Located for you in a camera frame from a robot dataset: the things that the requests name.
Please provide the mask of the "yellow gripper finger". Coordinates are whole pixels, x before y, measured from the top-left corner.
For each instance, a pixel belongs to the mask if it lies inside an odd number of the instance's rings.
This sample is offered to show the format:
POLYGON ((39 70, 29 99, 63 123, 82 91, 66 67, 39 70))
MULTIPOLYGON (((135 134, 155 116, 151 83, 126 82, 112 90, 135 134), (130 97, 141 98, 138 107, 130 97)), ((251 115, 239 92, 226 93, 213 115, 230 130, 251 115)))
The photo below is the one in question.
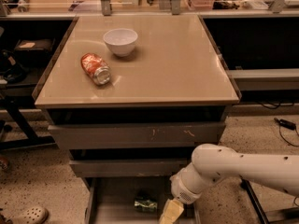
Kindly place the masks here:
POLYGON ((160 216, 159 224, 174 224, 184 211, 183 204, 176 199, 168 199, 160 216))

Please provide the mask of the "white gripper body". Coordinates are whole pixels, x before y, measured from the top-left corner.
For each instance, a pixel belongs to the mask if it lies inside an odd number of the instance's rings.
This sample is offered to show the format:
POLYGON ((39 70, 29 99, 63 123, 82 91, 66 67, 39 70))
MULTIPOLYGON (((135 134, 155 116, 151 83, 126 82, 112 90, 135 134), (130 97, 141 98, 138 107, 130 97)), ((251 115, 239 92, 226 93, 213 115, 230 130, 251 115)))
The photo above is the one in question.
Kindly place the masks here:
POLYGON ((184 177, 189 177, 191 174, 192 172, 183 168, 170 177, 171 193, 173 197, 184 204, 192 204, 201 196, 201 193, 191 191, 188 182, 183 180, 184 177))

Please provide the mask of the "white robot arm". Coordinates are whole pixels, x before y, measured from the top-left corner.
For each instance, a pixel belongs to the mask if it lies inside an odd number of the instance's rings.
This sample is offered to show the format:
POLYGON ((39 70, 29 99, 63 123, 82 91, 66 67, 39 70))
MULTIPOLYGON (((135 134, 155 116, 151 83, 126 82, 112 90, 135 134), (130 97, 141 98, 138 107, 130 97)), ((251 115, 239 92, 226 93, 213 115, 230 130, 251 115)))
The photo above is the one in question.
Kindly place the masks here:
POLYGON ((229 147, 203 144, 191 162, 170 177, 173 197, 166 201, 159 224, 174 224, 186 204, 229 177, 242 179, 292 196, 299 195, 299 156, 239 153, 229 147))

